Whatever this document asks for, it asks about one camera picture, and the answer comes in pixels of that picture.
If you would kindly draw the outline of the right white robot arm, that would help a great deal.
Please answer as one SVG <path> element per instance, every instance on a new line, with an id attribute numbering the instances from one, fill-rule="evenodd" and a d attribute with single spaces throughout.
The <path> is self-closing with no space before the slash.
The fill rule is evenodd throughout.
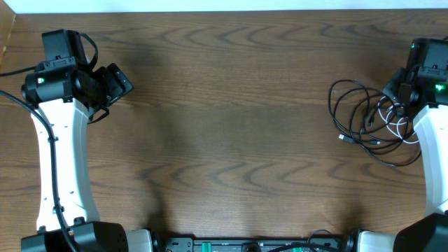
<path id="1" fill-rule="evenodd" d="M 447 41 L 413 40 L 407 66 L 384 88 L 412 121 L 423 158 L 426 212 L 399 231 L 394 251 L 447 250 Z"/>

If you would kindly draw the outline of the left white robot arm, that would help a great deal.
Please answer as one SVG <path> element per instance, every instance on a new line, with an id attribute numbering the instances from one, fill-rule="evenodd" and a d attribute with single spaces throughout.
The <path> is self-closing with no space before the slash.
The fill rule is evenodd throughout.
<path id="1" fill-rule="evenodd" d="M 116 64 L 97 67 L 88 35 L 60 29 L 42 35 L 45 60 L 27 75 L 22 96 L 38 137 L 41 201 L 36 234 L 23 251 L 152 251 L 148 230 L 126 231 L 100 219 L 92 190 L 87 127 L 133 88 Z"/>

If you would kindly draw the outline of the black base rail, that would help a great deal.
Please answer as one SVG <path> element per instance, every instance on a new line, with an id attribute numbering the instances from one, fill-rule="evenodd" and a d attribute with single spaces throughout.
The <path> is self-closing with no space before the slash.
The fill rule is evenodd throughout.
<path id="1" fill-rule="evenodd" d="M 199 238 L 178 235 L 153 238 L 156 252 L 352 252 L 358 238 L 354 234 L 332 234 L 316 230 L 308 237 L 299 238 Z"/>

